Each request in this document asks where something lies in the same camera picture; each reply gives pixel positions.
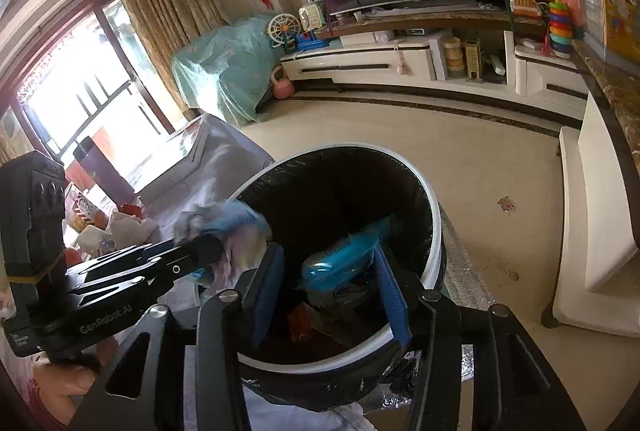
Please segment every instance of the curtain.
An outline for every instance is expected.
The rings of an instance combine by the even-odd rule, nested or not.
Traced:
[[[9,107],[0,115],[0,166],[29,151],[33,151],[33,147]]]
[[[0,127],[0,166],[18,156],[6,131]]]
[[[214,0],[121,1],[166,89],[186,111],[188,106],[171,72],[171,57],[206,32],[226,25]]]

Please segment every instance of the light blue cover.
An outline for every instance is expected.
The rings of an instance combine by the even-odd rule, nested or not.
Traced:
[[[271,48],[270,19],[256,15],[215,28],[174,54],[171,69],[189,107],[236,125],[259,120],[255,107],[282,55]]]

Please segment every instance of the marble countertop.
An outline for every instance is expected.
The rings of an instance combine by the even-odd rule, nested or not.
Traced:
[[[573,44],[612,108],[640,175],[640,78],[607,64],[584,41]]]

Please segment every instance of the trash can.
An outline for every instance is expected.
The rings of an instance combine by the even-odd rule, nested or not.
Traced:
[[[288,335],[302,262],[336,241],[393,215],[401,230],[386,245],[400,266],[440,289],[446,266],[433,189],[403,157],[368,144],[321,146],[277,162],[232,196],[260,212],[284,248],[284,280],[270,332]],[[380,329],[355,347],[306,362],[282,338],[277,347],[238,354],[244,383],[273,403],[312,411],[360,400],[403,355],[383,315]]]

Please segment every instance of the plastic bag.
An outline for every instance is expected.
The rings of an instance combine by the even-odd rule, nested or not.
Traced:
[[[191,274],[194,281],[209,287],[204,298],[233,288],[242,272],[258,267],[271,239],[271,229],[264,217],[236,200],[185,212],[174,227],[177,243],[205,233],[218,237],[225,252],[210,269]]]
[[[372,223],[359,233],[339,241],[330,249],[311,255],[302,264],[305,288],[332,292],[370,267],[373,249],[389,233],[389,219]]]
[[[270,19],[259,15],[215,28],[173,56],[171,69],[187,106],[236,125],[258,120],[255,108],[282,55],[266,34]]]

